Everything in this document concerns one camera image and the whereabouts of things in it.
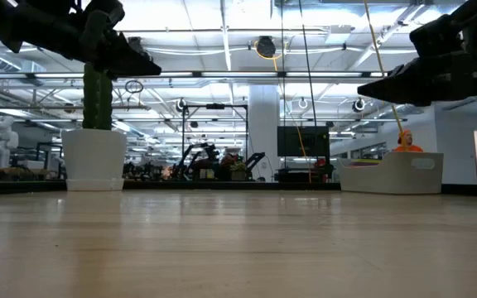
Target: white pot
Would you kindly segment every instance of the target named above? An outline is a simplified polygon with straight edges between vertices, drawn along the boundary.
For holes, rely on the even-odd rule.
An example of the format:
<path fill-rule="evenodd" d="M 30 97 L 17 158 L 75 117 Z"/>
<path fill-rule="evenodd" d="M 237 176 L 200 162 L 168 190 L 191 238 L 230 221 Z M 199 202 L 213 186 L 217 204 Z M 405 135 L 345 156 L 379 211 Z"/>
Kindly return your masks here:
<path fill-rule="evenodd" d="M 127 138 L 119 132 L 79 129 L 62 133 L 67 190 L 122 190 Z"/>

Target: person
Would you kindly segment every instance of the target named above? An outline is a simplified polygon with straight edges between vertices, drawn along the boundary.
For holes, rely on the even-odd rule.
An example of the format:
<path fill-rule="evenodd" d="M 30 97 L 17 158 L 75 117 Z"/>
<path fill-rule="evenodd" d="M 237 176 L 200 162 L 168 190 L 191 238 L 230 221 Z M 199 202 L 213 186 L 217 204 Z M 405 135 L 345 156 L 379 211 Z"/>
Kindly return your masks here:
<path fill-rule="evenodd" d="M 406 148 L 402 146 L 402 135 L 404 135 L 404 140 L 406 141 Z M 419 146 L 413 145 L 413 135 L 409 129 L 404 130 L 402 134 L 398 134 L 397 142 L 400 146 L 395 148 L 394 152 L 424 152 Z"/>

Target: television screen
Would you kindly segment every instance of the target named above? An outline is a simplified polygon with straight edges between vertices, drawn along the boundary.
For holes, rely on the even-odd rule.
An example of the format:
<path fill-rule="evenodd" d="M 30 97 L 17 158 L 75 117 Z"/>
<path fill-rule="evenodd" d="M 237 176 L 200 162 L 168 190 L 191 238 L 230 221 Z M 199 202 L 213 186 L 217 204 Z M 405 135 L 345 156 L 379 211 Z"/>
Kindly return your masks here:
<path fill-rule="evenodd" d="M 329 128 L 299 127 L 307 156 L 330 157 Z M 296 127 L 277 128 L 277 154 L 279 156 L 303 156 Z"/>

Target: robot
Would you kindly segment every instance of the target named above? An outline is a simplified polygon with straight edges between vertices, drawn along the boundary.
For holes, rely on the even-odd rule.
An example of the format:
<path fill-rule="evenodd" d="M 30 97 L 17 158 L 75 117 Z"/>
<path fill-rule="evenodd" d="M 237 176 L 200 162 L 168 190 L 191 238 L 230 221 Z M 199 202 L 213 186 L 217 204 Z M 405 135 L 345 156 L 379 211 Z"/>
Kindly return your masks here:
<path fill-rule="evenodd" d="M 416 106 L 477 95 L 477 0 L 417 28 L 410 40 L 419 57 L 360 86 L 359 94 Z"/>
<path fill-rule="evenodd" d="M 123 33 L 113 29 L 124 19 L 119 0 L 91 0 L 85 9 L 81 0 L 16 2 L 14 7 L 0 0 L 0 41 L 14 53 L 28 42 L 67 59 L 91 63 L 112 79 L 161 73 L 152 58 L 141 52 L 137 39 L 129 44 Z"/>
<path fill-rule="evenodd" d="M 6 168 L 10 163 L 10 149 L 16 149 L 18 135 L 12 131 L 14 118 L 0 116 L 0 168 Z"/>

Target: white column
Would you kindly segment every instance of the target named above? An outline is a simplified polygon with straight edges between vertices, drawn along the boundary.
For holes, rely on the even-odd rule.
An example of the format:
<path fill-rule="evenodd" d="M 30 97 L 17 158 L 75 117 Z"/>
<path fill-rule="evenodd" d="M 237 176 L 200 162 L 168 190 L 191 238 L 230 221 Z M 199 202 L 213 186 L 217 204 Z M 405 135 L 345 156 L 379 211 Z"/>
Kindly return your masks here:
<path fill-rule="evenodd" d="M 279 92 L 277 86 L 249 86 L 248 112 L 250 136 L 248 154 L 251 156 L 255 152 L 264 152 L 267 157 L 262 159 L 252 170 L 253 178 L 257 179 L 260 172 L 260 176 L 264 177 L 266 182 L 273 182 L 273 175 L 279 168 L 279 157 L 277 156 Z"/>

